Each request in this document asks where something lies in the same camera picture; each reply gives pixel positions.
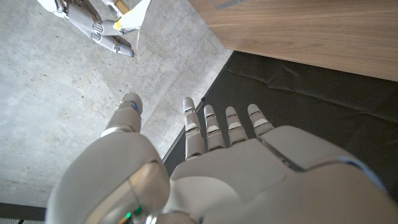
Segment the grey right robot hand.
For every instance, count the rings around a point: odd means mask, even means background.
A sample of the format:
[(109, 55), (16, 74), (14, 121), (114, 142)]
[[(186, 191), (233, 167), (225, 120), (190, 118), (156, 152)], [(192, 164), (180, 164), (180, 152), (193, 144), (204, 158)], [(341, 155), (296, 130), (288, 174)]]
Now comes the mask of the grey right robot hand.
[(117, 54), (134, 56), (131, 44), (121, 36), (128, 30), (113, 28), (114, 21), (103, 20), (89, 1), (38, 0), (48, 12), (68, 20), (93, 42)]

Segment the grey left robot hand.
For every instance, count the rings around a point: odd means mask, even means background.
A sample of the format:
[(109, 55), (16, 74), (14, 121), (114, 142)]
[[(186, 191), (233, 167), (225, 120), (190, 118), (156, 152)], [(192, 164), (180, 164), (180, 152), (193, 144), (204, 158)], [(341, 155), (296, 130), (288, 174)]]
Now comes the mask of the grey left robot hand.
[(53, 188), (46, 223), (396, 223), (378, 176), (342, 148), (293, 126), (274, 127), (254, 104), (248, 138), (233, 107), (229, 141), (214, 109), (201, 126), (183, 100), (185, 160), (168, 173), (141, 134), (142, 101), (128, 93), (101, 136)]

